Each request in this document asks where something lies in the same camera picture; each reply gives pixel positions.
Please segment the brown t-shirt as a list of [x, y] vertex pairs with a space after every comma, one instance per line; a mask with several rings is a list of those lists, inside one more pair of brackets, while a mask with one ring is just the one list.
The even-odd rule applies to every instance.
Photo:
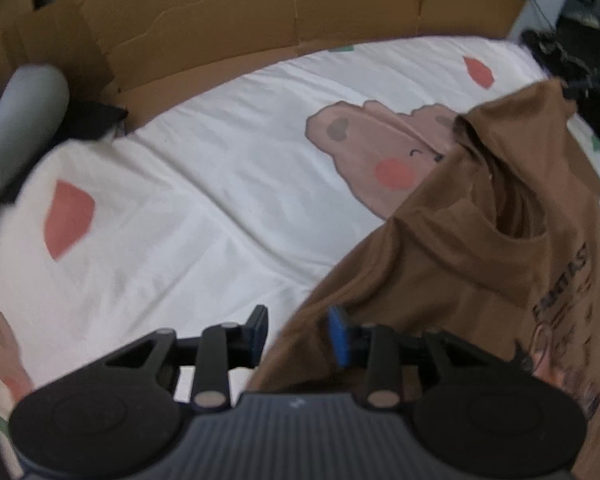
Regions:
[[440, 327], [569, 394], [588, 418], [574, 471], [600, 479], [600, 178], [556, 80], [475, 107], [457, 142], [338, 263], [279, 333], [256, 391], [332, 385], [326, 316], [417, 335]]

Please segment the cream bear print bedsheet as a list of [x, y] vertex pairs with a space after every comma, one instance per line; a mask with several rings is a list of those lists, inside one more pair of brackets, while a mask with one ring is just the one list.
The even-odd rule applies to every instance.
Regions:
[[[119, 139], [65, 142], [0, 207], [16, 383], [42, 386], [154, 328], [272, 310], [268, 350], [353, 247], [454, 148], [457, 119], [537, 84], [523, 48], [416, 38], [240, 76]], [[568, 130], [600, 178], [600, 140]]]

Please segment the black cloth under pillow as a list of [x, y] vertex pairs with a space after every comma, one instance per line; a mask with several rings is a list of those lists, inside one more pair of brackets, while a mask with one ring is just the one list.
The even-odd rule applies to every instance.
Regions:
[[57, 143], [97, 141], [112, 128], [122, 125], [128, 115], [129, 112], [121, 107], [71, 99], [53, 140]]

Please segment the grey neck pillow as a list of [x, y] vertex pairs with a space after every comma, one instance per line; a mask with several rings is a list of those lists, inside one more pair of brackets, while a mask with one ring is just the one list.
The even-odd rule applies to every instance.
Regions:
[[66, 114], [68, 81], [51, 65], [25, 65], [0, 99], [0, 197], [50, 142]]

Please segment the flattened cardboard box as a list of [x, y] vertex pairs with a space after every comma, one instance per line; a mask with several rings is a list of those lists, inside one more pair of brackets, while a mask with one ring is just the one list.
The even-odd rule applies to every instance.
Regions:
[[259, 68], [364, 42], [506, 37], [527, 0], [0, 0], [0, 90], [21, 65], [58, 67], [83, 99], [138, 128]]

